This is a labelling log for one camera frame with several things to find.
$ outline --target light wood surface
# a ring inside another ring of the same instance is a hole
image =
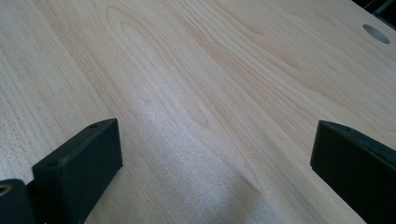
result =
[[[0,179],[118,118],[87,223],[362,223],[309,160],[319,119],[396,148],[395,44],[347,0],[1,0]]]

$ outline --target black object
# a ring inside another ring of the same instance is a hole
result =
[[[373,14],[387,26],[396,30],[395,0],[352,0],[366,11]]]
[[[321,120],[312,169],[367,223],[396,223],[396,151]]]
[[[121,166],[117,120],[94,123],[35,164],[26,187],[0,182],[0,223],[84,223]]]

